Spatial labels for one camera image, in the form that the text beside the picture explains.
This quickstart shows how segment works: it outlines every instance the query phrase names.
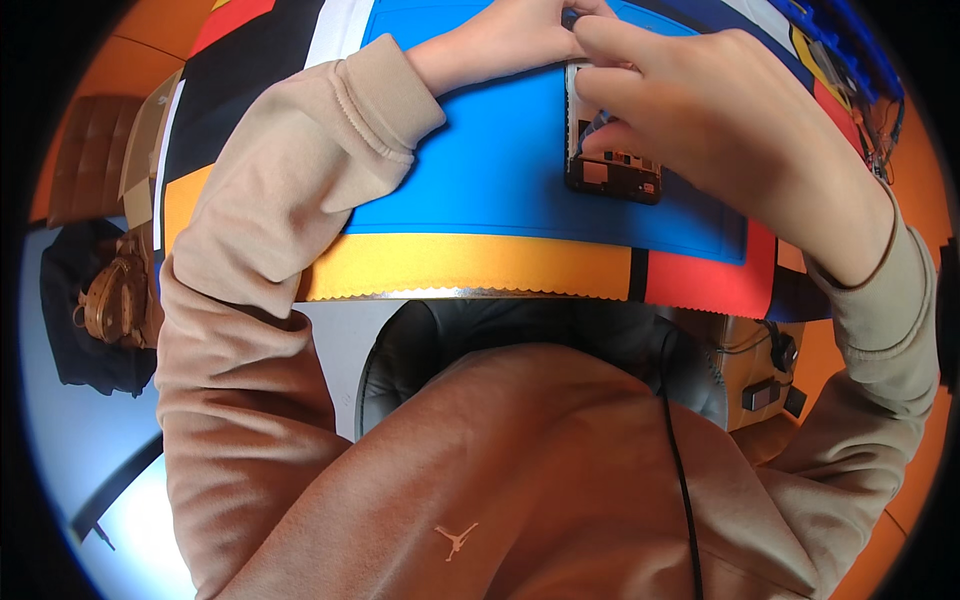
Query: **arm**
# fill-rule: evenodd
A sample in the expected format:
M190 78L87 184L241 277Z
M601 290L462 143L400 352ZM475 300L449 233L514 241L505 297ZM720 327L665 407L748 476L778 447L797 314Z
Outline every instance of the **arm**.
M612 16L602 0L565 3ZM298 524L316 503L298 500L349 446L334 432L310 322L291 310L300 272L354 206L399 185L444 121L434 96L582 56L563 5L498 0L405 54L384 36L272 86L230 136L160 272L157 418L199 598L241 575L265 579L255 556L305 560L284 555L309 546Z
M757 476L826 597L900 490L924 434L937 390L936 273L898 210L888 251L862 285L841 289L812 260L807 265L830 295L847 369L827 382L797 436Z
M925 245L810 93L740 31L663 37L586 17L577 92L620 121L585 151L631 149L803 249L834 308L836 374L797 437L757 472L828 595L923 434L936 391L935 275Z

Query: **cardboard box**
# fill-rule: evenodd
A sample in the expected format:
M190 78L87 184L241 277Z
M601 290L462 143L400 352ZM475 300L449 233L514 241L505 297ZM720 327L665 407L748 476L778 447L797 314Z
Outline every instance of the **cardboard box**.
M120 172L119 190L128 228L138 227L154 218L154 195L150 179L156 179L163 126L182 73L183 69L177 71L154 90L133 121L127 151L124 153L123 170Z

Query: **hand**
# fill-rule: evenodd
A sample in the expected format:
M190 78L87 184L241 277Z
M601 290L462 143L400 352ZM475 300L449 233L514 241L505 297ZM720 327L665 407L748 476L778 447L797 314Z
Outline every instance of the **hand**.
M585 152L629 150L813 256L841 284L876 269L893 205L810 93L758 40L740 30L659 36L584 17L574 32L595 63L577 93L620 121L590 135Z
M494 0L457 29L406 52L434 96L585 56L560 22L564 7L613 17L604 0Z

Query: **ribbed cuff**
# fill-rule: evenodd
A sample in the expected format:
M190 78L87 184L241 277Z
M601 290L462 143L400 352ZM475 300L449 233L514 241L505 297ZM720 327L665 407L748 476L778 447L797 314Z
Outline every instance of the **ribbed cuff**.
M347 57L346 77L357 109L373 131L408 150L446 120L433 94L396 41L383 35Z
M810 276L833 305L837 344L865 351L893 348L912 336L930 284L923 240L903 223L893 191L881 183L894 206L894 227L880 264L866 281L840 288L816 261L805 257Z

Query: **red mat section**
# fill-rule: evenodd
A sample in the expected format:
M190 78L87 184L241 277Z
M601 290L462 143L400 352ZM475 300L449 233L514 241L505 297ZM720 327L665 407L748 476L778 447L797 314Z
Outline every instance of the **red mat section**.
M194 56L221 37L274 9L275 0L230 0L210 13L193 42L190 56Z
M773 291L776 249L774 234L750 221L742 266L650 251L644 301L763 319Z

